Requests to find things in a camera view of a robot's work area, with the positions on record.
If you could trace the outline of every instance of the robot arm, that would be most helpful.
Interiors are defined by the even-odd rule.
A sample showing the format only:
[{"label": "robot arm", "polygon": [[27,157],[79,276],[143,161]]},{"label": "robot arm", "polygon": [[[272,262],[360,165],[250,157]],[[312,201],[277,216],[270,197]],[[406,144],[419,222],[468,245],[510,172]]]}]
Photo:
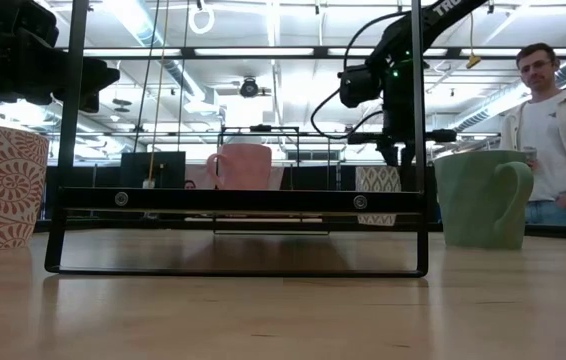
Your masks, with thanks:
[{"label": "robot arm", "polygon": [[[446,29],[454,25],[486,0],[439,0],[423,9],[423,49],[428,49]],[[405,15],[388,26],[381,41],[364,65],[349,66],[340,75],[341,102],[349,107],[374,100],[383,92],[383,133],[354,134],[350,143],[376,142],[388,165],[396,165],[394,144],[405,142],[404,161],[413,157],[414,99],[411,17]],[[434,131],[426,138],[439,142],[454,141],[451,130]]]},{"label": "robot arm", "polygon": [[[69,55],[54,45],[56,17],[32,0],[0,0],[0,100],[65,100]],[[104,61],[83,60],[80,109],[98,112],[99,91],[119,79]]]}]

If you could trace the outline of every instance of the red swirl pattern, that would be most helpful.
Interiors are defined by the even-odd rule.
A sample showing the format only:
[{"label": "red swirl pattern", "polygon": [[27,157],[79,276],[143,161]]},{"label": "red swirl pattern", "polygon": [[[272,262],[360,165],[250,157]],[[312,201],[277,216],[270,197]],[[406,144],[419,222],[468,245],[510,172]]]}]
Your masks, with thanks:
[{"label": "red swirl pattern", "polygon": [[45,182],[49,142],[0,128],[0,249],[27,246]]}]

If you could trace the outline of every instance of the wooden table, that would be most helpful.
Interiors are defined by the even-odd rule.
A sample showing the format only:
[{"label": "wooden table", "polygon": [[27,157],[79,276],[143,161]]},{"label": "wooden table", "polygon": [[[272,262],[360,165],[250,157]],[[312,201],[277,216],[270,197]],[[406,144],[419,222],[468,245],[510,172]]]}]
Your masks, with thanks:
[{"label": "wooden table", "polygon": [[[62,277],[0,251],[0,359],[566,359],[566,240],[446,249],[424,279]],[[413,235],[71,232],[64,264],[413,268]]]}]

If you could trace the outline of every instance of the green mug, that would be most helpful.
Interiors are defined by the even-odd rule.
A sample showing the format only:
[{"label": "green mug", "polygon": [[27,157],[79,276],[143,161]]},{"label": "green mug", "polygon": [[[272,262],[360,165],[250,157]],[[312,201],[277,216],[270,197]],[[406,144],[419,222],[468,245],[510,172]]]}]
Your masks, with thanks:
[{"label": "green mug", "polygon": [[434,161],[445,243],[520,249],[534,186],[525,154],[478,151]]}]

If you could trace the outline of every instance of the white patterned mug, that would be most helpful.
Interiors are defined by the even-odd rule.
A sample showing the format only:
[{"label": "white patterned mug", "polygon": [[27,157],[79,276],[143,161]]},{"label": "white patterned mug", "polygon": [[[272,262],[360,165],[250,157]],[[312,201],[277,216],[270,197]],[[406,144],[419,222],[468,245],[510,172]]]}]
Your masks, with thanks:
[{"label": "white patterned mug", "polygon": [[0,127],[0,249],[29,245],[41,206],[49,141]]},{"label": "white patterned mug", "polygon": [[[398,169],[390,166],[359,166],[356,168],[356,191],[401,192]],[[359,215],[359,224],[394,226],[396,214]]]}]

